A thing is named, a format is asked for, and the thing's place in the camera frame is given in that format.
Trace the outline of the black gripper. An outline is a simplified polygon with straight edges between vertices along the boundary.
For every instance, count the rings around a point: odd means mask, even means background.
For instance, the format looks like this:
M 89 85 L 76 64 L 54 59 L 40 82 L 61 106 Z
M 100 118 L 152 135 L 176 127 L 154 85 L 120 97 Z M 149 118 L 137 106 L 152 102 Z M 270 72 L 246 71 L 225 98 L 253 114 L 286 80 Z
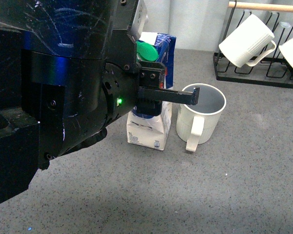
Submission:
M 196 105 L 199 87 L 192 92 L 161 89 L 166 67 L 159 62 L 141 61 L 133 71 L 107 63 L 103 78 L 103 91 L 107 100 L 107 124 L 135 109 L 138 114 L 158 116 L 162 101 Z

